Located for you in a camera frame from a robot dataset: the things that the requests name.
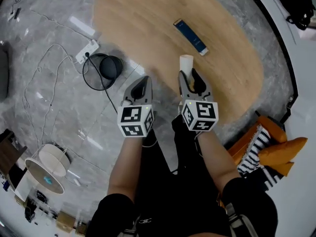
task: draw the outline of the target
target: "wooden table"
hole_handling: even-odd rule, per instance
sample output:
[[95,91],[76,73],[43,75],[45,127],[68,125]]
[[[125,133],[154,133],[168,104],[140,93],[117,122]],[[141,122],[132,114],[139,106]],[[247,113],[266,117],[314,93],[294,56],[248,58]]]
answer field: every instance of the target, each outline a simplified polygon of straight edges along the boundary
[[[183,19],[206,44],[201,56],[173,26]],[[216,0],[97,0],[94,19],[107,41],[153,70],[179,93],[179,56],[194,56],[219,104],[221,123],[239,119],[257,99],[260,59],[236,20]]]

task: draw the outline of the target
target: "black and white marker cube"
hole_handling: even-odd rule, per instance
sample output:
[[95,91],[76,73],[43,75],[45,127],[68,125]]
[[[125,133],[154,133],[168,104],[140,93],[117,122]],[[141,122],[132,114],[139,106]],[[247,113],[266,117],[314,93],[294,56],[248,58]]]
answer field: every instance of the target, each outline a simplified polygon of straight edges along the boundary
[[124,137],[146,137],[153,123],[152,105],[130,105],[118,108],[118,126]]
[[182,117],[190,131],[210,131],[218,122],[218,105],[215,102],[186,100]]

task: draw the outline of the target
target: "power strip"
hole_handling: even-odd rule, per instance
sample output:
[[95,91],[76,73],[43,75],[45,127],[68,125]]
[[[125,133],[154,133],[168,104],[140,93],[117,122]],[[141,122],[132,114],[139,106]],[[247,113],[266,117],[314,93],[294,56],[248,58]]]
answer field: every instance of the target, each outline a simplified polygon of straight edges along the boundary
[[87,57],[85,56],[85,53],[89,53],[89,55],[93,54],[96,50],[98,50],[100,47],[100,45],[98,44],[97,41],[95,41],[94,39],[88,44],[86,45],[77,55],[76,55],[76,59],[77,61],[82,64],[85,62],[85,60],[87,59]]

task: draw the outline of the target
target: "black bag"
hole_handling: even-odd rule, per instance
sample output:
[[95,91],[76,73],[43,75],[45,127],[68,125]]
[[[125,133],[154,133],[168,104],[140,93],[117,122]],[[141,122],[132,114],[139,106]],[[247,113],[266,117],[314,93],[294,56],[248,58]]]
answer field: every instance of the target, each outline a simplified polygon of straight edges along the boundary
[[311,22],[315,7],[312,0],[280,0],[283,7],[290,13],[287,22],[295,24],[299,29],[305,30]]

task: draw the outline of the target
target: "orange cushion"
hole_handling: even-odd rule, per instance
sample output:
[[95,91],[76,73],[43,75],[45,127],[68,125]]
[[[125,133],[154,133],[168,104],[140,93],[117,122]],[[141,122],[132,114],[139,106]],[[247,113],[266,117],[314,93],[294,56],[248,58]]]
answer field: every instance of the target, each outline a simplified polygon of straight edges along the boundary
[[271,146],[261,150],[258,154],[262,165],[279,165],[291,161],[304,147],[307,138],[296,138],[291,141]]
[[282,174],[283,176],[287,176],[293,165],[294,163],[289,161],[284,164],[272,165],[270,167],[279,172],[280,174]]
[[271,119],[260,116],[258,117],[258,122],[269,132],[270,136],[279,143],[287,141],[286,133]]

